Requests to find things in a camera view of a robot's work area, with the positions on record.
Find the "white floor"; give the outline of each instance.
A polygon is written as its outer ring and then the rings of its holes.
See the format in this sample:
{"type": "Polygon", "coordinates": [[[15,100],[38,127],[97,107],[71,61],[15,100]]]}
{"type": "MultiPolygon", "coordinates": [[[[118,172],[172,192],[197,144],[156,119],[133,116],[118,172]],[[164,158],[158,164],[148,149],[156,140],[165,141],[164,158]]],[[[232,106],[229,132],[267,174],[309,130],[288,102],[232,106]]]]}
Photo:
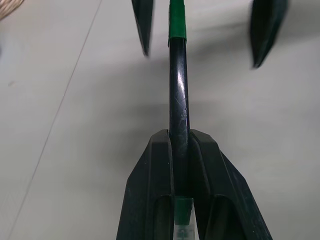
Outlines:
{"type": "MultiPolygon", "coordinates": [[[[0,240],[112,240],[168,128],[168,2],[150,58],[130,0],[25,0],[0,22],[0,240]]],[[[275,240],[318,239],[320,2],[293,0],[253,71],[249,0],[186,0],[191,127],[246,178],[275,240]]]]}

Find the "green tape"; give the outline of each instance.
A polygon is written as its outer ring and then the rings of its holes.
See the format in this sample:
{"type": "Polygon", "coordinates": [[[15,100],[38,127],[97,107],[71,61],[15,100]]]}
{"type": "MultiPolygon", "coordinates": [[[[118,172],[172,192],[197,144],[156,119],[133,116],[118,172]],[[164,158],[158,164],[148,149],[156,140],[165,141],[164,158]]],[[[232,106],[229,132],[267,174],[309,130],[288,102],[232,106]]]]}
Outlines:
{"type": "Polygon", "coordinates": [[[171,0],[169,6],[169,40],[184,38],[187,40],[186,13],[184,0],[171,0]]]}

